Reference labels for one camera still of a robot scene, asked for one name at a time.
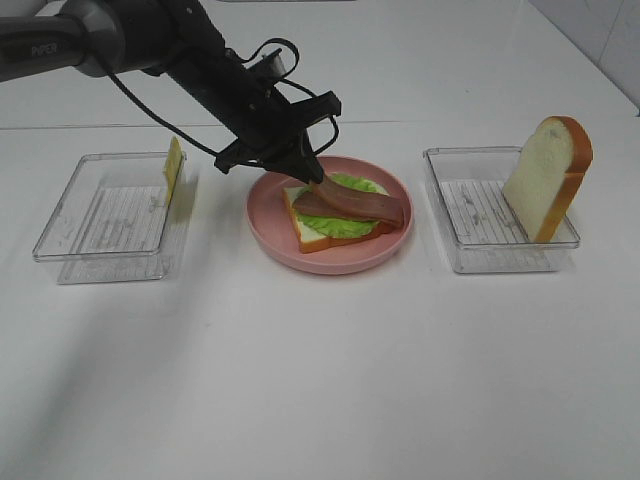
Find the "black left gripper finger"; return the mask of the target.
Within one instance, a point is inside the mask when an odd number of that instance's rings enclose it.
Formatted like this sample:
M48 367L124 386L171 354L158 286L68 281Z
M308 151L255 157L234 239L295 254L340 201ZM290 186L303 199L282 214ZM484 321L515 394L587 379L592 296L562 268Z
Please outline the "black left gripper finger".
M305 184L321 183L324 170L313 152L306 131L260 157L262 168L297 179Z

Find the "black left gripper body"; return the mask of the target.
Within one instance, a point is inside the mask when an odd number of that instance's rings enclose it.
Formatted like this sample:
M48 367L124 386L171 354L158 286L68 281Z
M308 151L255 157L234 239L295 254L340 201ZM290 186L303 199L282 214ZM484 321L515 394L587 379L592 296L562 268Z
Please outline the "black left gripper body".
M166 43L166 74L236 136L215 154L214 166L225 174L235 166L263 169L262 155L341 114L342 104L332 91L288 100L277 89L285 80L267 71L273 56L247 69L223 41L197 43L170 33Z

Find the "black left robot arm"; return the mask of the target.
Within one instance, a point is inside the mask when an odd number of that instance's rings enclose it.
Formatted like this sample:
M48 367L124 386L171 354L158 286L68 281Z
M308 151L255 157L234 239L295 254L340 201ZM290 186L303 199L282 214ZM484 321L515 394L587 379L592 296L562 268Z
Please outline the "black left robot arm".
M117 77L135 70L168 75L235 135L220 151L183 137L223 173L249 166L304 183L324 179L307 130L335 120L340 100L333 92L309 92L291 102L277 89L291 73L279 51L239 56L198 1L66 1L53 16L2 19L2 81L65 67L110 78L149 117L179 134Z

